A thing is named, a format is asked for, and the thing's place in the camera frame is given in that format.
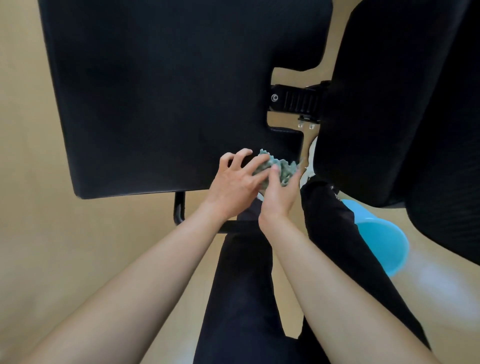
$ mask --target person's left hand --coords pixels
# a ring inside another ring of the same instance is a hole
[[[245,148],[237,154],[226,153],[220,158],[218,172],[202,203],[224,221],[248,208],[260,191],[261,183],[268,177],[270,169],[252,176],[260,164],[269,160],[268,154],[256,156],[241,167],[243,159],[250,154],[252,151]]]

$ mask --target black metal bracket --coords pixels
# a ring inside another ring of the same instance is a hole
[[[173,220],[175,225],[180,225],[185,220],[185,191],[175,192],[175,201],[173,207]],[[258,221],[226,221],[220,230],[220,234],[230,233],[259,233],[260,227]]]
[[[300,115],[299,120],[320,123],[330,81],[306,88],[272,85],[269,110]]]

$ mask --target pant leg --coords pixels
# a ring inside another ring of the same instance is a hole
[[[238,219],[258,218],[255,200]],[[194,364],[297,363],[272,282],[272,248],[263,234],[228,234],[220,252]]]
[[[353,212],[316,177],[302,188],[301,200],[310,240],[430,348],[422,326],[360,236]],[[305,319],[298,345],[316,362],[326,357]]]

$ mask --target green cloth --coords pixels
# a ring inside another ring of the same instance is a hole
[[[258,155],[261,155],[261,154],[270,155],[270,153],[268,153],[266,150],[263,150],[263,149],[260,149],[260,153]],[[279,175],[280,183],[282,187],[285,187],[286,185],[288,185],[288,181],[290,180],[291,176],[293,176],[298,169],[297,163],[295,163],[295,161],[288,163],[284,159],[278,160],[273,156],[270,156],[270,159],[267,162],[262,163],[260,166],[258,166],[255,172],[253,172],[253,175],[260,173],[261,171],[267,168],[270,168],[274,164],[276,164],[280,169],[280,175]],[[260,193],[265,194],[265,190],[267,189],[267,187],[268,187],[268,178],[262,183],[262,188],[260,190]]]

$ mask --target black fabric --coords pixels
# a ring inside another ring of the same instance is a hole
[[[316,178],[302,188],[301,197],[310,239],[429,346],[420,323],[361,238],[353,213]],[[258,218],[260,207],[256,200],[238,218]],[[273,292],[272,262],[264,235],[227,235],[194,364],[329,362],[306,320],[298,339],[285,336]]]
[[[327,95],[315,173],[371,206],[394,186],[470,0],[364,0]]]
[[[408,216],[480,265],[480,3],[455,40],[400,182]]]
[[[39,0],[75,193],[207,188],[248,147],[298,160],[269,128],[274,67],[319,64],[331,0]]]

